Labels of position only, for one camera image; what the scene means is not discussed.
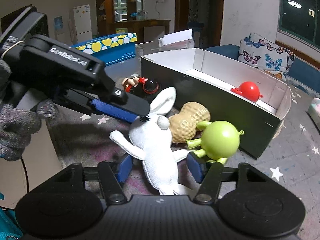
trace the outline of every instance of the power cord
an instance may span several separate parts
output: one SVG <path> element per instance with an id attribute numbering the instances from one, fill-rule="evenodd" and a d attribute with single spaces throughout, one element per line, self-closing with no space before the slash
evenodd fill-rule
<path id="1" fill-rule="evenodd" d="M 158 0 L 156 1 L 156 12 L 159 14 L 158 19 L 160 19 L 160 13 L 158 12 L 157 5 L 158 5 Z"/>
<path id="2" fill-rule="evenodd" d="M 27 184 L 27 193 L 29 193 L 29 177 L 28 177 L 28 173 L 27 173 L 27 168 L 26 168 L 26 165 L 24 164 L 24 161 L 21 157 L 21 164 L 22 164 L 22 167 L 23 167 L 23 170 L 24 170 L 24 175 L 25 175 L 25 178 L 26 178 L 26 184 Z M 14 210 L 14 208 L 6 208 L 6 207 L 2 207 L 0 206 L 1 209 L 5 209 L 5 210 Z"/>

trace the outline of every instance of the black box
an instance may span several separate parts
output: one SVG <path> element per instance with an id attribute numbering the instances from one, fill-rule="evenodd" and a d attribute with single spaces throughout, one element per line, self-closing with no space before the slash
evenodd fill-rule
<path id="1" fill-rule="evenodd" d="M 290 110 L 290 87 L 245 63 L 206 50 L 180 49 L 141 57 L 141 76 L 175 87 L 175 106 L 204 105 L 211 121 L 224 120 L 244 130 L 240 147 L 257 159 Z M 245 81 L 257 84 L 263 98 L 257 103 L 230 91 Z"/>

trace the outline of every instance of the red ball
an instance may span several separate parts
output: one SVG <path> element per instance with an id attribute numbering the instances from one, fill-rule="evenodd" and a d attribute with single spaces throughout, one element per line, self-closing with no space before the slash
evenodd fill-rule
<path id="1" fill-rule="evenodd" d="M 257 102 L 260 97 L 263 97 L 258 86 L 251 81 L 243 82 L 239 88 L 232 88 L 231 91 L 253 102 Z"/>

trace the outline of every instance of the refrigerator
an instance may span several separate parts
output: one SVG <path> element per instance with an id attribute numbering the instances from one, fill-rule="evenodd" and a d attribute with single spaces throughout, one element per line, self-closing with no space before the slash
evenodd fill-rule
<path id="1" fill-rule="evenodd" d="M 70 37 L 73 44 L 92 40 L 90 5 L 73 7 L 69 13 Z"/>

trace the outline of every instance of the gloved hand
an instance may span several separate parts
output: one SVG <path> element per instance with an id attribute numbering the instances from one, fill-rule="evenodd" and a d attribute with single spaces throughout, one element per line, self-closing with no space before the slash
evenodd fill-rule
<path id="1" fill-rule="evenodd" d="M 4 88 L 10 68 L 0 60 L 0 87 Z M 30 143 L 31 134 L 41 128 L 41 119 L 54 118 L 58 113 L 57 107 L 50 99 L 40 102 L 36 113 L 16 109 L 6 104 L 0 112 L 0 158 L 7 161 L 16 161 L 21 158 L 25 147 Z"/>

